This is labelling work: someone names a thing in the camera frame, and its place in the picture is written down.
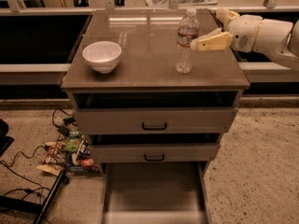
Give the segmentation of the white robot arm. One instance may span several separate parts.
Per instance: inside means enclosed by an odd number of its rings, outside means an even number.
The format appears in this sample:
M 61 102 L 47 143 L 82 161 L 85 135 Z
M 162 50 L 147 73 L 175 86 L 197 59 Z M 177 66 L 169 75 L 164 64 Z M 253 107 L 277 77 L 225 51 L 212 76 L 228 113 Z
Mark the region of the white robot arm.
M 227 8 L 218 8 L 216 18 L 224 31 L 217 28 L 207 35 L 194 39 L 194 51 L 233 50 L 257 52 L 271 62 L 299 69 L 299 22 L 264 19 L 256 15 L 240 15 Z

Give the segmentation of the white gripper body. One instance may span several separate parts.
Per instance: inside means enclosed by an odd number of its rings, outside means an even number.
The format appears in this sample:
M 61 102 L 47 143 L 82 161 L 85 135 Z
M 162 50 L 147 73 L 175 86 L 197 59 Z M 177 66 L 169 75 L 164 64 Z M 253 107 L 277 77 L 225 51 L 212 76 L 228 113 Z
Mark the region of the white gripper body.
M 261 16 L 254 15 L 242 15 L 231 20 L 227 27 L 227 31 L 233 36 L 231 48 L 251 52 L 262 20 Z

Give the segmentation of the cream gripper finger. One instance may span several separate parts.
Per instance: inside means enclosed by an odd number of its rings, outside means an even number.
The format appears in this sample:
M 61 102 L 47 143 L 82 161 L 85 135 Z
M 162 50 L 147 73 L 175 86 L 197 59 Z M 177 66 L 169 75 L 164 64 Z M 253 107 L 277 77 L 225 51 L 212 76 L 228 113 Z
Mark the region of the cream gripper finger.
M 194 51 L 224 50 L 231 46 L 232 41 L 233 36 L 229 32 L 217 28 L 207 35 L 194 39 L 190 48 Z
M 222 23 L 222 24 L 228 24 L 231 20 L 234 20 L 239 17 L 239 14 L 237 12 L 234 12 L 230 9 L 219 7 L 216 10 L 216 18 Z

